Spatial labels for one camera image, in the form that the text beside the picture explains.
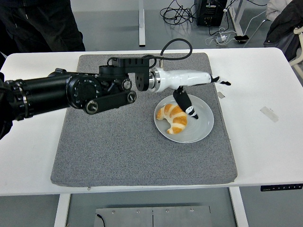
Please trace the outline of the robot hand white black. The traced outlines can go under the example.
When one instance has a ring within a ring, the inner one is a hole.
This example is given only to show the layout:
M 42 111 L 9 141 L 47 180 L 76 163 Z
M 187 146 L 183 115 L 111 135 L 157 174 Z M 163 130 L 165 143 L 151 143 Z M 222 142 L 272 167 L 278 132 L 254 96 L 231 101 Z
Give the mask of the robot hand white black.
M 198 119 L 189 96 L 183 89 L 184 86 L 196 86 L 209 83 L 220 83 L 230 86 L 231 83 L 221 77 L 212 77 L 208 72 L 198 70 L 171 70 L 153 68 L 150 72 L 149 90 L 151 92 L 162 92 L 166 88 L 174 90 L 173 97 L 181 110 L 189 116 Z

